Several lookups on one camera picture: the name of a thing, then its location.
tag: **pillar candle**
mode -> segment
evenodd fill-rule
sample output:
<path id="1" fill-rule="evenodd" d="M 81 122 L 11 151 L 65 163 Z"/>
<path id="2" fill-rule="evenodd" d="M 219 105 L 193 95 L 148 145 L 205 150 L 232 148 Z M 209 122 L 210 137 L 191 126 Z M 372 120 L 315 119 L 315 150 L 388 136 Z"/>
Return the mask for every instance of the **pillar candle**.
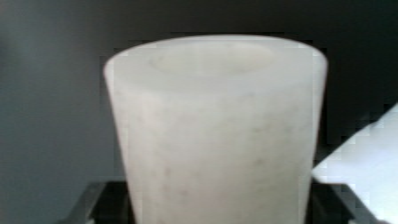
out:
<path id="1" fill-rule="evenodd" d="M 303 224 L 328 59 L 257 35 L 168 39 L 106 65 L 139 224 Z"/>

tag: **white cylinder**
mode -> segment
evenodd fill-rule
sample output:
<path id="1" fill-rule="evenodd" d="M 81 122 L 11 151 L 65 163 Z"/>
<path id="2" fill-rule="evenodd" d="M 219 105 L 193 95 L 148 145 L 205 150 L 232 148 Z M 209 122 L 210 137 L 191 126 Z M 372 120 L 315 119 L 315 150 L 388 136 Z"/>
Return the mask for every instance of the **white cylinder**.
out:
<path id="1" fill-rule="evenodd" d="M 175 38 L 106 66 L 139 224 L 303 224 L 328 60 L 255 35 Z"/>

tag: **frosted surface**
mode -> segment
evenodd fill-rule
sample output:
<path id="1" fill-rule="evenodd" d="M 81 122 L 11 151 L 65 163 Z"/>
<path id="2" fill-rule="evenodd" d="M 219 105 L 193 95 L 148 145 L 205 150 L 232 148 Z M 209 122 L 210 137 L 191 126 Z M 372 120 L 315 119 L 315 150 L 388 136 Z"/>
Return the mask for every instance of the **frosted surface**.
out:
<path id="1" fill-rule="evenodd" d="M 111 59 L 139 224 L 301 224 L 328 62 L 290 40 L 212 35 Z"/>

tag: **white paper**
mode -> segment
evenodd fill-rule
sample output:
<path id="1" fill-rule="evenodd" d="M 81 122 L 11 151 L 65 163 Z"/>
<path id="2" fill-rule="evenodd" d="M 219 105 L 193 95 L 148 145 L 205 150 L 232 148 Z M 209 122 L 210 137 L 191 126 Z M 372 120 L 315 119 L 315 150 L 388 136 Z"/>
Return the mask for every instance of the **white paper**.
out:
<path id="1" fill-rule="evenodd" d="M 398 224 L 398 105 L 377 123 L 356 133 L 314 175 L 322 183 L 344 183 L 381 221 Z"/>

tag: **gray wall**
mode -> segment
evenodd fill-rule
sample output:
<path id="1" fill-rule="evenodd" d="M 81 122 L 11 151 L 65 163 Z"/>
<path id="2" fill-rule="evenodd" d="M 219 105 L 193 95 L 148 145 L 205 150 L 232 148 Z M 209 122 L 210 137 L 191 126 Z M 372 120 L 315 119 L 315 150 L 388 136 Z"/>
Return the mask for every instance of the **gray wall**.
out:
<path id="1" fill-rule="evenodd" d="M 0 223 L 54 223 L 88 183 L 123 178 L 102 78 L 122 49 L 212 33 L 282 36 L 322 48 L 326 155 L 398 101 L 397 10 L 395 1 L 4 0 Z"/>

